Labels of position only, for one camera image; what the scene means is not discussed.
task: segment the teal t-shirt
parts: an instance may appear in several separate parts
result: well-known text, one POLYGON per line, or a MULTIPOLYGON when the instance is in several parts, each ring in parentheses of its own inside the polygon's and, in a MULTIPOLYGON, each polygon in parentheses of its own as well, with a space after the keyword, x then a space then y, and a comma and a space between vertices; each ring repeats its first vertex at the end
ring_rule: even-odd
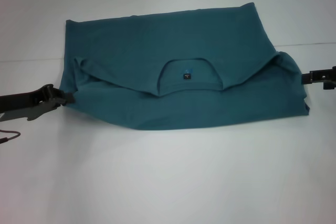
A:
POLYGON ((68 106, 142 130, 308 115, 301 72, 241 7, 67 21, 68 106))

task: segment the folded shirt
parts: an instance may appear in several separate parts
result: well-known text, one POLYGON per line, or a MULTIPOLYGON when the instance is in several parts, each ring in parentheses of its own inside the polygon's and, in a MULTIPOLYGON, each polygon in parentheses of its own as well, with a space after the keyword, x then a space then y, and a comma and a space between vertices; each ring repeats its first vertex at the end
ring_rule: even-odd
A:
POLYGON ((76 110, 142 130, 308 115, 301 72, 254 3, 66 23, 60 88, 76 110))

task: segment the black cable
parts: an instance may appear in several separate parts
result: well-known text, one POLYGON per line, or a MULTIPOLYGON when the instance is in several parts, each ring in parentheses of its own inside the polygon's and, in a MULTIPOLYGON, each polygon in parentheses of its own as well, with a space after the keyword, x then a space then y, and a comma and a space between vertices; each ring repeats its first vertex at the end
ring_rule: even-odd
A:
POLYGON ((12 136, 12 137, 4 137, 4 138, 0 138, 0 144, 2 144, 2 143, 6 143, 7 141, 12 140, 12 139, 15 139, 15 138, 17 138, 17 137, 19 137, 19 136, 21 135, 21 133, 18 132, 18 131, 3 131, 3 130, 0 130, 0 132, 16 134, 15 136, 12 136))

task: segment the metal clamp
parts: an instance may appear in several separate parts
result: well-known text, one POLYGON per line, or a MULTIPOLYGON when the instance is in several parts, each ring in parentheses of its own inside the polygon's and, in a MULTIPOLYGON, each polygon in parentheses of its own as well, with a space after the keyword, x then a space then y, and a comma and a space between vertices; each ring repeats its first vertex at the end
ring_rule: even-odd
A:
POLYGON ((5 95, 0 97, 0 122, 17 118, 31 121, 61 105, 74 102, 71 93, 55 89, 52 84, 30 93, 5 95))
POLYGON ((323 89, 336 88, 336 67, 332 69, 310 71, 302 75, 302 84, 323 82, 323 89))

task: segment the white surface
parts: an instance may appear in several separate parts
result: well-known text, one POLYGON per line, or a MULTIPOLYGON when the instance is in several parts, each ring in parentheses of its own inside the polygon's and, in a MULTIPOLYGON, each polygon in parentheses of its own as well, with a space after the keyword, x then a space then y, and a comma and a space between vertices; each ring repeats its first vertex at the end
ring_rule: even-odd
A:
POLYGON ((336 41, 336 0, 0 0, 0 60, 58 59, 75 21, 255 2, 274 45, 336 41))
MULTIPOLYGON (((69 18, 254 1, 275 45, 336 42, 335 0, 0 1, 0 60, 25 60, 0 62, 0 95, 59 86, 69 18)), ((336 65, 336 44, 277 49, 303 72, 336 65)), ((0 145, 0 223, 334 224, 336 91, 307 88, 310 116, 211 129, 134 131, 64 108, 2 122, 22 136, 0 145)))

